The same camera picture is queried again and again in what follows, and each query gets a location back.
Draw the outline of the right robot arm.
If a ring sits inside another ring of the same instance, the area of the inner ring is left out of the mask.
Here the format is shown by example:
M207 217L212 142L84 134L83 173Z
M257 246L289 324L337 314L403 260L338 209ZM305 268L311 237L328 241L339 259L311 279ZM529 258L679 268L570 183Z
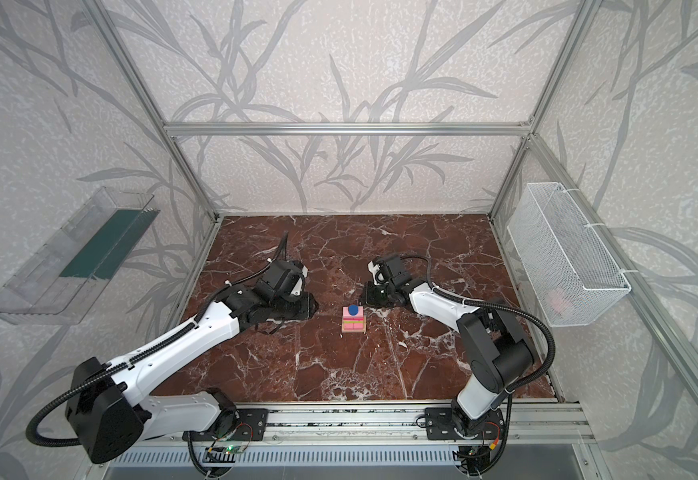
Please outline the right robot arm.
M432 279L432 260L409 254L378 257L368 264L371 280L360 303L406 308L456 331L472 377L452 402L462 431L498 409L517 389L545 376L556 358L551 329L512 306L464 297Z

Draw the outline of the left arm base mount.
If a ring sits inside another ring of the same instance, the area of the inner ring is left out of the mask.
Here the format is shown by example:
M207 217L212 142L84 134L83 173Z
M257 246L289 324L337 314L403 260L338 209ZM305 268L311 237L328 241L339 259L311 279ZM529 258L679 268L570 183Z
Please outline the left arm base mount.
M269 411L264 408L242 408L222 411L207 433L213 440L262 441Z

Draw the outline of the aluminium frame crossbar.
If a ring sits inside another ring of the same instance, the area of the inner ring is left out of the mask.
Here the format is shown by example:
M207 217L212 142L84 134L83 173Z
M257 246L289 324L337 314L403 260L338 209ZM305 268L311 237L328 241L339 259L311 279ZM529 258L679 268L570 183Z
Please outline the aluminium frame crossbar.
M523 136L518 122L351 123L351 122L170 122L165 131L179 136Z

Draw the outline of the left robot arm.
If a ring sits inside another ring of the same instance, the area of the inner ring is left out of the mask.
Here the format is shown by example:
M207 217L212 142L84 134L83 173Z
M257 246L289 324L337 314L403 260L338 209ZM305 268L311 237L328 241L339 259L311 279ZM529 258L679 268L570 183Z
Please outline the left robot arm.
M307 276L298 260L274 260L253 286L226 284L157 339L105 363L84 361L70 388L31 418L26 439L46 448L80 446L92 463L102 464L139 441L225 421L235 407L216 389L163 398L153 392L197 357L258 324L312 318L318 304L305 289Z

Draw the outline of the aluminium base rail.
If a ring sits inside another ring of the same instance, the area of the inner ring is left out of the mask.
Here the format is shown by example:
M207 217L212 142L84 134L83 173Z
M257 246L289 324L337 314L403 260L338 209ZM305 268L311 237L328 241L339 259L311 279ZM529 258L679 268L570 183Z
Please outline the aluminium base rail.
M208 399L201 395L150 397L145 411L150 418L131 447L178 443L187 431L198 433L200 442L219 445L318 446L371 445L422 446L426 443L453 445L592 443L595 436L583 409L577 404L520 399L500 408L505 427L494 443L478 440L428 440L426 431L414 420L426 408L451 407L447 401L369 402L259 402L239 403L237 409L264 408L269 411L262 441L213 440L207 433L216 419Z

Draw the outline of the light pink long block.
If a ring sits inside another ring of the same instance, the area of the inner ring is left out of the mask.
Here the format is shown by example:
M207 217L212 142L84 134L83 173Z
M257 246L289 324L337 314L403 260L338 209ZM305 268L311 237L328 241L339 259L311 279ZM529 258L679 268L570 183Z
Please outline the light pink long block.
M364 310L362 306L350 305L343 308L343 318L349 320L362 320L364 318Z

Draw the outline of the clear plastic wall tray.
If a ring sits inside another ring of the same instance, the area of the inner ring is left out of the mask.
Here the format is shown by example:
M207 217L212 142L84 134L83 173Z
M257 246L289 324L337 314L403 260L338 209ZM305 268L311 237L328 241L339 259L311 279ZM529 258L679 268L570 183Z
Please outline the clear plastic wall tray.
M154 195L99 188L0 288L12 325L76 325L160 210Z

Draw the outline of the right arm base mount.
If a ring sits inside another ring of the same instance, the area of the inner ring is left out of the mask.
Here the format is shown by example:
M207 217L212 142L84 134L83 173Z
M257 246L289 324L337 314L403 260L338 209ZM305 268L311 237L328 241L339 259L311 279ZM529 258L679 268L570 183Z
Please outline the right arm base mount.
M478 440L494 443L502 438L505 421L500 409L488 410L478 419L459 409L430 407L414 423L426 431L428 440Z

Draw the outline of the pink item in basket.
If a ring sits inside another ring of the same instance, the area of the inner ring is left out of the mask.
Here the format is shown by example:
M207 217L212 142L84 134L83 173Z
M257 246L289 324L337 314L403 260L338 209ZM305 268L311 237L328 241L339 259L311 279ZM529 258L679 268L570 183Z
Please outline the pink item in basket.
M567 315L572 310L573 304L565 291L554 289L547 294L547 303L551 309L560 316Z

